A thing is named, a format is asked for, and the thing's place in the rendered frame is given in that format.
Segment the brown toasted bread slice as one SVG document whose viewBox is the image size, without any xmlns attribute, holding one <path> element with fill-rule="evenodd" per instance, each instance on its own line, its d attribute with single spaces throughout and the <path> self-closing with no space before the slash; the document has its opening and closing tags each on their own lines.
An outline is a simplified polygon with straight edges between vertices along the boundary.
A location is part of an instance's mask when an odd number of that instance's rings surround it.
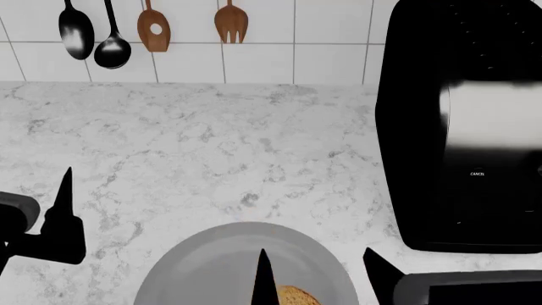
<svg viewBox="0 0 542 305">
<path fill-rule="evenodd" d="M 303 289 L 296 286 L 277 286 L 279 305 L 322 305 Z"/>
</svg>

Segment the grey round plate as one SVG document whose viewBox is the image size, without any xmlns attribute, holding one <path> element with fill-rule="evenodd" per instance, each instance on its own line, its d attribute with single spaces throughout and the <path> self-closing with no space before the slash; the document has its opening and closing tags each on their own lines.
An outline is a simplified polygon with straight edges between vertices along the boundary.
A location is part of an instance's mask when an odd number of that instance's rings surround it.
<svg viewBox="0 0 542 305">
<path fill-rule="evenodd" d="M 297 230 L 259 222 L 219 225 L 171 248 L 134 305 L 251 305 L 261 251 L 276 285 L 296 286 L 321 305 L 359 305 L 350 276 L 327 248 Z"/>
</svg>

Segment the black round ladle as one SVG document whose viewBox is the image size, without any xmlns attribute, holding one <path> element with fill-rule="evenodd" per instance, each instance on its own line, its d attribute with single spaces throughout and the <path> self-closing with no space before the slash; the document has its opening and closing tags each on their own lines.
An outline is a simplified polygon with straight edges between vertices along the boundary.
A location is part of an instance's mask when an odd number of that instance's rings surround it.
<svg viewBox="0 0 542 305">
<path fill-rule="evenodd" d="M 111 32 L 108 38 L 97 46 L 94 52 L 94 60 L 102 68 L 117 69 L 125 65 L 130 59 L 131 47 L 119 34 L 111 0 L 104 0 L 104 3 Z"/>
</svg>

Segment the black toaster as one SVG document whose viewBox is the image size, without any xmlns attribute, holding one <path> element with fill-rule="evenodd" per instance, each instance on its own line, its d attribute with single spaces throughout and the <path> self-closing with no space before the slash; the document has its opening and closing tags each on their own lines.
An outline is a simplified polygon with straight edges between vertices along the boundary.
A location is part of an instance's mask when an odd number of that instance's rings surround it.
<svg viewBox="0 0 542 305">
<path fill-rule="evenodd" d="M 375 121 L 407 246 L 542 252 L 542 7 L 399 0 Z"/>
</svg>

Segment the black oval serving spoon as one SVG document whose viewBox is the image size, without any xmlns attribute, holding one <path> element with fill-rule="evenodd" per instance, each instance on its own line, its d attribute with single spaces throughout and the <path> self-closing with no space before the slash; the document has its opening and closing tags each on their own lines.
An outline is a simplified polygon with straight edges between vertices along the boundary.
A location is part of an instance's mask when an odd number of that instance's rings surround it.
<svg viewBox="0 0 542 305">
<path fill-rule="evenodd" d="M 95 33 L 90 19 L 64 0 L 65 9 L 58 17 L 58 28 L 65 49 L 72 58 L 86 60 L 94 48 Z"/>
</svg>

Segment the wooden fork spatula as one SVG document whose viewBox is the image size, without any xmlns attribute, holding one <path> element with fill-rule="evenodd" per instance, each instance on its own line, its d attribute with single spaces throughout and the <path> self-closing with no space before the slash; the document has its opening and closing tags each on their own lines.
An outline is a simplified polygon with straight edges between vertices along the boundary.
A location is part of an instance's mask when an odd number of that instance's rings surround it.
<svg viewBox="0 0 542 305">
<path fill-rule="evenodd" d="M 214 17 L 215 27 L 223 43 L 242 43 L 248 27 L 248 16 L 243 9 L 227 0 L 227 5 L 218 10 Z"/>
</svg>

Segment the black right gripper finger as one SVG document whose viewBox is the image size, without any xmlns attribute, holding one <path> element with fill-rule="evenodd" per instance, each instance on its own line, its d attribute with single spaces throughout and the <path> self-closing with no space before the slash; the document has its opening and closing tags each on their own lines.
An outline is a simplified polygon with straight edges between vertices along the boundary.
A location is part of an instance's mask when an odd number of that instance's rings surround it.
<svg viewBox="0 0 542 305">
<path fill-rule="evenodd" d="M 252 292 L 251 305 L 279 305 L 279 296 L 268 255 L 261 250 Z"/>
<path fill-rule="evenodd" d="M 363 262 L 379 305 L 395 305 L 395 287 L 405 274 L 369 247 L 363 254 Z"/>
</svg>

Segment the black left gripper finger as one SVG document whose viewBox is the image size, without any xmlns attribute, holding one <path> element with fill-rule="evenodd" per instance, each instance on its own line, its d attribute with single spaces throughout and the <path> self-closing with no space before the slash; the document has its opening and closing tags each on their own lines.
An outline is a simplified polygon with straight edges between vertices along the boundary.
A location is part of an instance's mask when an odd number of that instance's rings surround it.
<svg viewBox="0 0 542 305">
<path fill-rule="evenodd" d="M 55 214 L 73 213 L 73 173 L 69 167 L 64 174 L 58 194 L 50 211 Z"/>
</svg>

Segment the wooden slotted spatula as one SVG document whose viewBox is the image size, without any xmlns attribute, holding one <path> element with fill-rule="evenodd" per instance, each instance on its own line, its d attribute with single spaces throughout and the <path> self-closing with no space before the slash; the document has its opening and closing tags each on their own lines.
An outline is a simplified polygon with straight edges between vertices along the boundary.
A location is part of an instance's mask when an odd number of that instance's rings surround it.
<svg viewBox="0 0 542 305">
<path fill-rule="evenodd" d="M 138 35 L 150 53 L 166 53 L 171 37 L 169 22 L 163 14 L 152 9 L 151 0 L 145 0 L 145 3 L 147 9 L 141 12 L 137 20 Z M 152 32 L 152 25 L 158 25 L 161 32 Z"/>
</svg>

